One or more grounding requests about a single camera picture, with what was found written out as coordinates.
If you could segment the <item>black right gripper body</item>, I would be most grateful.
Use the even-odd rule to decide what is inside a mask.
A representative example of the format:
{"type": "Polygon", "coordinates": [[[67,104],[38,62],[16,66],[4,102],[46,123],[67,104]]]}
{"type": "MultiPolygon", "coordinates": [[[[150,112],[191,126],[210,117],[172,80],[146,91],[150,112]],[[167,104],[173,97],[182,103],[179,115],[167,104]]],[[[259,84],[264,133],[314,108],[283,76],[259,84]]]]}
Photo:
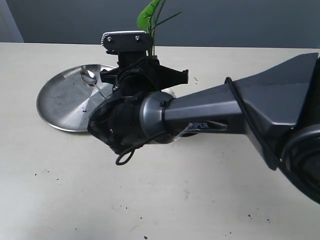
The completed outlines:
{"type": "Polygon", "coordinates": [[[102,70],[100,78],[103,83],[113,86],[114,94],[123,97],[157,92],[189,81],[188,70],[163,66],[157,56],[148,56],[145,51],[119,52],[117,64],[117,68],[102,70]]]}

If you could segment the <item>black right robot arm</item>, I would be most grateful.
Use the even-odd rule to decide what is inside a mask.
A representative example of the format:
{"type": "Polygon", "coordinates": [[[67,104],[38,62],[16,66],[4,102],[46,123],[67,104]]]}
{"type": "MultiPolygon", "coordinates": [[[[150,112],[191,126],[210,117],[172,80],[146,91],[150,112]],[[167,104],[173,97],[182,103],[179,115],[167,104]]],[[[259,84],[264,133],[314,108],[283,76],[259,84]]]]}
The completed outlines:
{"type": "Polygon", "coordinates": [[[303,53],[261,73],[183,97],[123,84],[87,129],[124,165],[147,144],[197,134],[244,135],[271,170],[320,201],[320,56],[303,53]]]}

